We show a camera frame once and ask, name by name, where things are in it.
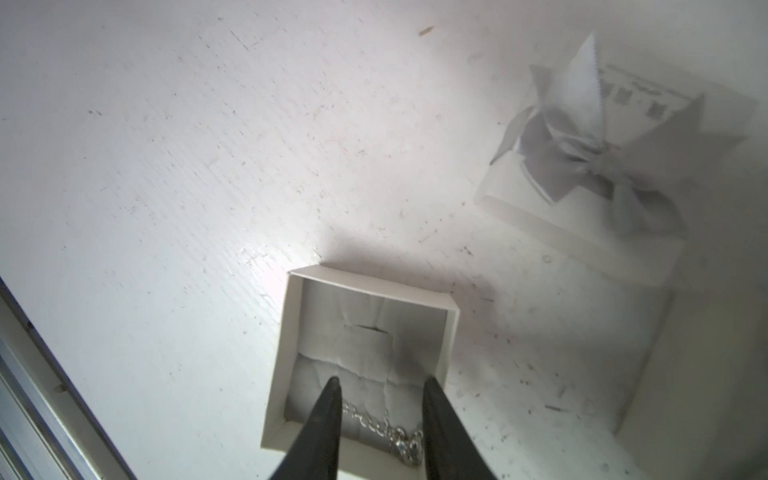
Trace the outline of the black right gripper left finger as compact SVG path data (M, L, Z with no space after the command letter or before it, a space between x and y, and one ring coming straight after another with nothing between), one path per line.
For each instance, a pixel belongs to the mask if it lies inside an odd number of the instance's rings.
M271 475L272 480L336 480L342 423L342 388L331 377L308 420Z

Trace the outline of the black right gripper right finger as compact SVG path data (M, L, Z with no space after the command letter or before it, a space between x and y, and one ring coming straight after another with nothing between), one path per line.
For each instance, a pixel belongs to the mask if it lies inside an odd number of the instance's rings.
M424 384L422 418L427 479L496 478L435 377Z

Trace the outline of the white gift box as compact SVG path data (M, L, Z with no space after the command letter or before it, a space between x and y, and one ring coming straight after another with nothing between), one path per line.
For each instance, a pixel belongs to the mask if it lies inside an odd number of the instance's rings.
M766 298L675 295L616 440L650 479L766 478Z
M287 451L298 436L303 423L291 421L285 416L285 404L291 375L297 358L299 319L303 286L307 281L316 281L355 292L367 293L386 299L443 309L447 313L442 350L435 377L440 384L446 381L451 354L460 319L460 308L447 293L433 292L374 277L349 273L321 265L293 270L288 275L283 305L277 355L272 385L268 396L261 445L264 448ZM380 450L358 441L340 439L340 470L368 479L423 479L423 466L408 466L397 455L392 435L387 450Z

